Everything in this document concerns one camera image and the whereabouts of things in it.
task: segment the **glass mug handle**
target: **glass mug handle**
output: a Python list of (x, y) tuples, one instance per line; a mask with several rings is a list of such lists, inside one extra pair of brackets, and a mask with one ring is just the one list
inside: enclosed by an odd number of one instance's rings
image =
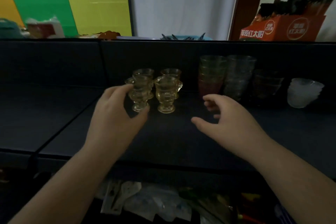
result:
[(177, 92), (179, 92), (182, 87), (183, 87), (183, 83), (181, 81), (178, 81), (177, 88), (176, 88)]

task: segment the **circular logo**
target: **circular logo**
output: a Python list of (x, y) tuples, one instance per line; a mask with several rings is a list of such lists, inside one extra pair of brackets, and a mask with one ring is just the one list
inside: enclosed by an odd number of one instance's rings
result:
[(264, 32), (266, 35), (269, 35), (273, 32), (275, 27), (275, 22), (274, 20), (269, 20), (268, 22), (266, 22), (265, 28), (264, 28)]
[(287, 37), (290, 40), (297, 40), (304, 36), (308, 31), (309, 21), (307, 18), (294, 20), (287, 29)]

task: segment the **glass base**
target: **glass base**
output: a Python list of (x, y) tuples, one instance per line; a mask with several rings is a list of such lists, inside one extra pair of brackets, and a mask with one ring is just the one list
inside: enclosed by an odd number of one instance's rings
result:
[(154, 97), (153, 92), (150, 92), (149, 95), (148, 95), (148, 99), (152, 99), (153, 97)]
[(146, 108), (147, 106), (149, 106), (149, 104), (147, 102), (143, 102), (143, 103), (134, 103), (134, 105), (132, 106), (132, 110), (134, 112), (141, 112), (144, 108)]
[(170, 105), (170, 106), (159, 105), (157, 109), (159, 110), (159, 112), (162, 112), (162, 113), (172, 113), (173, 111), (175, 111), (175, 106), (174, 105)]

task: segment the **colored board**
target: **colored board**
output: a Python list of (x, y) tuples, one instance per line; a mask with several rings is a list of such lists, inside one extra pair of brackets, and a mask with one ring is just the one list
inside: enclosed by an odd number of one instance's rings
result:
[(5, 18), (23, 26), (20, 14), (16, 9), (14, 0), (0, 0), (0, 18)]
[(69, 0), (79, 34), (107, 30), (131, 36), (128, 0)]
[(38, 21), (53, 16), (61, 22), (65, 36), (76, 36), (77, 29), (69, 0), (14, 0), (23, 22), (28, 18)]

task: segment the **red box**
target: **red box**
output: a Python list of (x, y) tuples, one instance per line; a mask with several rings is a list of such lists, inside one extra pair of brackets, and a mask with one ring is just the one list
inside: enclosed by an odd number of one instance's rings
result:
[(239, 40), (315, 41), (325, 15), (280, 15), (240, 31)]

